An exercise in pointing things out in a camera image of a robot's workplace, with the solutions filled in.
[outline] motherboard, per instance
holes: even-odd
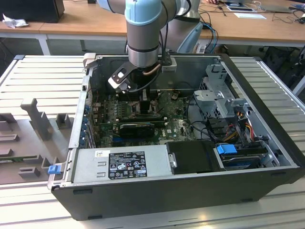
[[[175,90],[157,92],[153,96],[147,114],[137,112],[140,102],[132,96],[109,94],[94,104],[97,145],[147,146],[196,140],[185,116],[190,97]]]

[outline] metal slotted surface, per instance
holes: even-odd
[[[289,89],[281,84],[264,63],[252,57],[231,59],[284,130],[305,153],[305,115],[302,102],[289,93]],[[239,97],[244,97],[236,84],[233,83],[232,87]]]
[[[26,59],[28,62],[35,61],[33,58]],[[258,64],[252,58],[234,61]],[[266,77],[265,72],[245,72],[244,75],[254,78],[256,76]],[[49,77],[58,79],[59,74],[50,74]],[[286,99],[287,95],[279,86],[267,88],[267,91],[265,88],[257,87],[255,90],[264,101],[289,100]],[[65,98],[74,98],[70,92],[72,91],[62,92],[61,94]],[[14,95],[16,98],[20,98],[22,94],[15,93]],[[39,95],[43,99],[46,94],[39,92]],[[52,98],[57,98],[55,92],[52,93]],[[298,119],[302,120],[303,112],[297,106],[280,109],[274,107],[271,110],[283,124],[289,124]],[[289,132],[289,135],[296,142],[305,142],[305,131],[293,131]],[[305,179],[302,178],[293,184],[279,186],[261,200],[252,203],[130,217],[75,221],[47,189],[46,184],[32,184],[28,187],[16,187],[14,189],[0,187],[0,229],[303,229],[305,228],[304,193]]]
[[[25,56],[0,84],[0,114],[29,118],[20,108],[24,98],[36,98],[48,118],[58,113],[74,117],[83,77],[82,56]]]

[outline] warning label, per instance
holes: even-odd
[[[108,174],[111,180],[147,177],[144,151],[109,154]]]

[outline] person's hand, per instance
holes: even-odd
[[[207,3],[217,4],[218,0],[205,0]]]

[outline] wooden desk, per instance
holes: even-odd
[[[262,0],[262,3],[270,5],[282,5],[291,6],[291,1],[285,0]],[[215,9],[215,5],[206,4],[201,5],[200,9],[209,12],[213,28],[217,30],[219,34],[219,43],[227,44],[247,44],[247,45],[261,45],[262,43],[268,46],[304,46],[305,44],[305,25],[298,22],[284,23],[281,20],[272,21],[273,13],[264,13],[262,10],[259,14],[266,17],[263,19],[246,19],[238,18],[234,13],[229,11],[222,3],[222,6],[227,16],[224,16],[223,12],[219,9]],[[296,12],[296,15],[302,16],[302,12]],[[276,17],[279,17],[285,21],[289,21],[287,16],[294,17],[293,14],[276,13]],[[205,21],[209,21],[206,13],[202,14]],[[210,31],[203,31],[201,39],[207,39],[211,37]]]
[[[273,5],[290,6],[292,1],[262,0]],[[85,50],[83,40],[124,41],[126,39],[126,21],[120,14],[113,14],[100,8],[98,4],[87,4],[86,1],[64,1],[65,13],[59,23],[30,23],[30,27],[10,29],[0,23],[0,37],[35,38],[41,45],[43,54],[50,55],[48,39],[81,40],[82,50]],[[213,27],[218,31],[220,44],[242,44],[260,46],[290,46],[305,45],[305,25],[298,22],[292,24],[283,21],[272,21],[273,13],[261,13],[267,19],[243,19],[228,12],[226,17],[215,5],[201,5],[202,10],[210,12]],[[202,14],[208,21],[207,14]],[[277,17],[287,20],[292,14],[277,13]],[[211,37],[209,30],[204,30],[200,42],[208,43]]]
[[[126,36],[124,15],[102,9],[86,1],[64,1],[65,12],[59,23],[45,23],[40,33]]]

